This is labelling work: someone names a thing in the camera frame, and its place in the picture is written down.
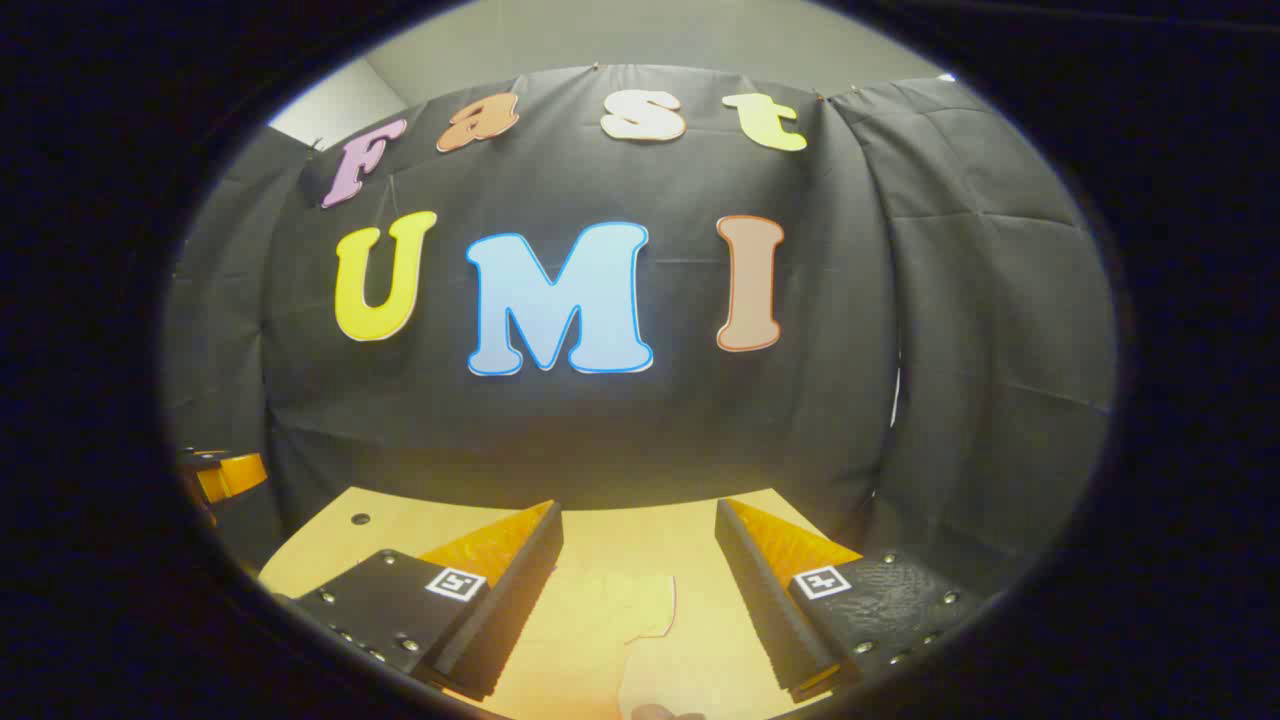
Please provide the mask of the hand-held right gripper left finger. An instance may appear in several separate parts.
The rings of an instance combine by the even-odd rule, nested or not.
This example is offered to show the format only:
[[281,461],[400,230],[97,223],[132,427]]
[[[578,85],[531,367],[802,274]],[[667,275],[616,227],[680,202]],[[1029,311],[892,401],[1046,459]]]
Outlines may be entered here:
[[563,546],[554,500],[417,556],[383,548],[292,600],[317,630],[424,684],[493,694]]

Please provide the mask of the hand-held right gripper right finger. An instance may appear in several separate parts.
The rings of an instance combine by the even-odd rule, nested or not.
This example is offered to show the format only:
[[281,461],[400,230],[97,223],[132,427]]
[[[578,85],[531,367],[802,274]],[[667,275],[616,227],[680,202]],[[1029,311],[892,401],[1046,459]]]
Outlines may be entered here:
[[859,553],[736,498],[718,501],[716,539],[795,701],[896,671],[986,600],[904,550]]

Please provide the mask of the orange T-shirt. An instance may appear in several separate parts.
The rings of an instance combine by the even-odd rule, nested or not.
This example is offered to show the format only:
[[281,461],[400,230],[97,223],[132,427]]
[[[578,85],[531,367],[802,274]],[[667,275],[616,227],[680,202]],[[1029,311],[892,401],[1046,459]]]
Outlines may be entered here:
[[512,720],[625,720],[631,652],[675,623],[672,575],[557,568],[511,651],[490,711]]

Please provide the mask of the black backdrop cloth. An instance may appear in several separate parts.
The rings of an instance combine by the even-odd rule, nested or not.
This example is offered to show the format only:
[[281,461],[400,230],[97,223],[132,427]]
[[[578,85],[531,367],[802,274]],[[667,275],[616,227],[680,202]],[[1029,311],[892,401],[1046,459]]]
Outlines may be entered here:
[[[1083,500],[1114,414],[1112,287],[1059,176],[965,86],[820,100],[724,72],[571,67],[403,110],[355,199],[265,129],[195,217],[163,322],[182,448],[261,451],[261,564],[342,491],[564,510],[776,489],[855,550],[993,594]],[[467,369],[521,234],[643,225],[643,372]]]

